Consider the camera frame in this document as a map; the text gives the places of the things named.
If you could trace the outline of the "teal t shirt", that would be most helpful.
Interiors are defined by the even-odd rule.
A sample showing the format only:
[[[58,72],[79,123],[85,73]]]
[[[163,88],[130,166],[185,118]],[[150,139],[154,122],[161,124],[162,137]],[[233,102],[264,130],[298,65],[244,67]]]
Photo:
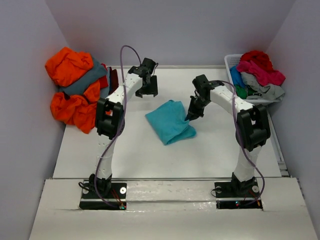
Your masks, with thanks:
[[[186,116],[183,103],[174,100],[165,102],[145,115],[148,123],[165,146],[194,138],[197,135],[190,121],[185,120]]]

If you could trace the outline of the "orange t shirt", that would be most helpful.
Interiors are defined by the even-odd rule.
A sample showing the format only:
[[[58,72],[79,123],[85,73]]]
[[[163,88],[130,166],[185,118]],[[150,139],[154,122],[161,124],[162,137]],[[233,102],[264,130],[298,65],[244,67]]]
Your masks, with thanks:
[[[109,93],[107,66],[88,52],[63,47],[44,67],[57,87],[50,103],[53,118],[89,134],[95,127],[97,102]]]

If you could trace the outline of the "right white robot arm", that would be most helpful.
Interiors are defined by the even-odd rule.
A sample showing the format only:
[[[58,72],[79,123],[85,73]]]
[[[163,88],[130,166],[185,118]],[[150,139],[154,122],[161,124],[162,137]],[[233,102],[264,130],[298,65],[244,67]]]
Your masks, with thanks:
[[[258,155],[271,136],[268,113],[262,104],[253,105],[229,90],[227,81],[211,80],[202,74],[192,80],[195,88],[190,98],[186,120],[193,121],[204,116],[205,107],[215,103],[233,117],[235,138],[239,145],[237,165],[227,182],[215,183],[214,197],[258,199],[264,188],[259,187],[255,173],[261,174],[257,167]]]

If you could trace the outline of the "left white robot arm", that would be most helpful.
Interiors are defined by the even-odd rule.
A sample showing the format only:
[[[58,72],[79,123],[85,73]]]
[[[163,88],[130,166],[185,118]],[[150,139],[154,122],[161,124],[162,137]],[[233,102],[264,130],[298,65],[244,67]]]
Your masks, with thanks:
[[[116,139],[125,127],[125,111],[132,96],[158,95],[157,77],[153,74],[157,64],[144,58],[139,66],[132,66],[124,82],[106,98],[97,102],[95,127],[98,152],[95,171],[89,177],[88,187],[97,196],[105,198],[112,188],[112,158]]]

